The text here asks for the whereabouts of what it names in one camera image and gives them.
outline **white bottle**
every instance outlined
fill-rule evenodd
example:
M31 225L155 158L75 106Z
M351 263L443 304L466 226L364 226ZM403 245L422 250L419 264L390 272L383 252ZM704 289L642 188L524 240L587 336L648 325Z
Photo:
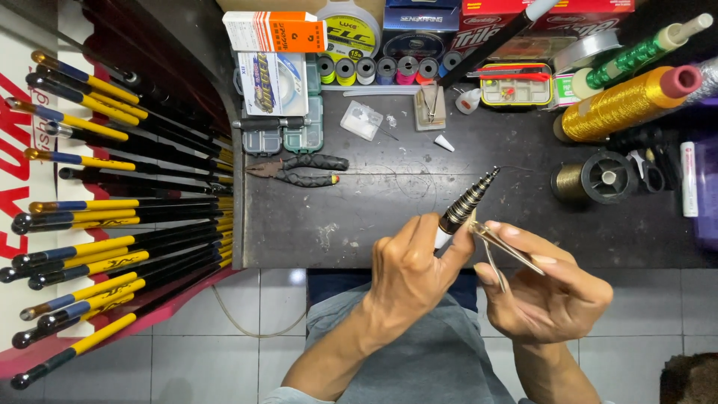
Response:
M476 88L462 93L459 98L456 99L456 107L459 111L468 115L479 106L479 101L481 101L481 88Z

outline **red box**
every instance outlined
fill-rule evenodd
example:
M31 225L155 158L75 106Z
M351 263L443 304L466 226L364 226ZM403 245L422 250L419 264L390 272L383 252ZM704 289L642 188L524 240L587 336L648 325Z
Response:
M479 47L531 3L533 0L463 0L452 50L466 53ZM528 29L573 30L585 37L614 27L633 10L633 0L562 0Z

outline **pink spool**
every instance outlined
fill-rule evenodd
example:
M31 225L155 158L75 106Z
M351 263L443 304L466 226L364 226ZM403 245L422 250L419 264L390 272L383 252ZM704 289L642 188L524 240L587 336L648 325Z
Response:
M412 56L404 56L397 63L396 82L402 86L414 84L416 74L419 72L419 62Z

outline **pliers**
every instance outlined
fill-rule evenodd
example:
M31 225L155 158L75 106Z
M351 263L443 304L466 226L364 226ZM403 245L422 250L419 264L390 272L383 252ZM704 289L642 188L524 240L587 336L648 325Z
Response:
M298 167L322 168L331 171L346 171L349 169L349 160L341 157L327 155L301 155L288 160L263 162L249 165L245 168L248 174L261 178L276 178L285 183L294 184L303 188L318 188L334 185L339 182L339 175L323 175L308 177L289 173L288 170Z

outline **cable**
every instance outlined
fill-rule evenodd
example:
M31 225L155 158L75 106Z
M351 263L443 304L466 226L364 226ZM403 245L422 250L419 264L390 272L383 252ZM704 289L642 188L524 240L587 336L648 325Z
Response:
M217 302L220 304L220 307L222 308L222 311L224 311L225 316L227 316L227 318L235 326L235 328L237 328L239 331L242 331L244 334L252 336L254 338L262 339L262 338L272 338L274 336L285 335L286 333L289 332L289 330L294 328L294 326L299 324L299 322L304 318L304 316L307 315L307 312L305 311L304 313L302 313L301 316L299 316L299 318L294 323L292 323L291 326L281 330L280 332L276 332L274 334L255 334L255 333L245 330L244 328L242 328L242 326L237 324L237 321L235 321L234 317L232 317L232 315L229 313L229 310L227 310L227 307L224 305L224 302L222 301L222 298L220 297L220 293L217 291L217 288L214 285L212 285L212 291L215 293Z

